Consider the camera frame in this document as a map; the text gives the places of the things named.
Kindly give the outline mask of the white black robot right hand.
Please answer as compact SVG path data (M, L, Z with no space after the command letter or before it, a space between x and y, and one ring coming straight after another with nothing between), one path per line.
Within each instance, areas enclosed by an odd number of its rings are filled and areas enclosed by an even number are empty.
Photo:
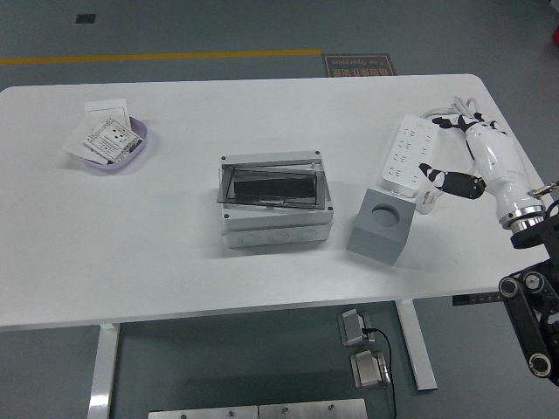
M514 139L498 124L486 121L480 113L439 116L432 122L443 129L457 128L466 136L466 145L478 176L444 171L421 163L420 170L433 186L447 194L477 199L489 193L496 200L496 217L506 230L521 230L544 218L541 199L529 194L527 171Z

